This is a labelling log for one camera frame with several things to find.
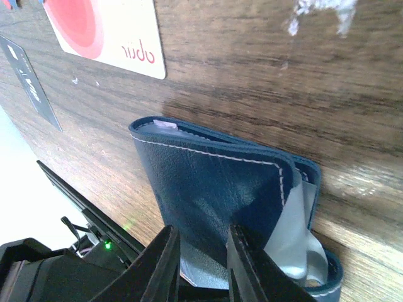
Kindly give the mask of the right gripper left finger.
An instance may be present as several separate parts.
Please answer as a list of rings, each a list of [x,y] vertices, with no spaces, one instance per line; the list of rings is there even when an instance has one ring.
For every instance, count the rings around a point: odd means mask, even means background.
[[[177,301],[180,234],[165,226],[132,265],[93,301]]]

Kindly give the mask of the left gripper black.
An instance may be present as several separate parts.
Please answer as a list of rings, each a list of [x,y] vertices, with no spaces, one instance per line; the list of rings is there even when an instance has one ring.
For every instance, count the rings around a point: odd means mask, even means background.
[[[34,238],[1,245],[1,301],[91,301],[119,277],[138,252],[99,243],[80,257]]]

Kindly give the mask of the blue leather card holder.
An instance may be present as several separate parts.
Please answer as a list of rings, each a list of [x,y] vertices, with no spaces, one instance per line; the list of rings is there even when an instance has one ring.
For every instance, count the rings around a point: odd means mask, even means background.
[[[229,288],[229,227],[238,224],[315,300],[339,301],[341,263],[311,232],[315,162],[163,116],[128,129],[164,223],[179,229],[180,269],[192,285]]]

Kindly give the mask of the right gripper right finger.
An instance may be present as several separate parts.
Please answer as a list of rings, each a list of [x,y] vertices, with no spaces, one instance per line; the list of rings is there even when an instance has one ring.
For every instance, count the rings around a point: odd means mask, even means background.
[[[289,278],[264,250],[257,248],[239,225],[229,227],[227,270],[231,301],[315,300]]]

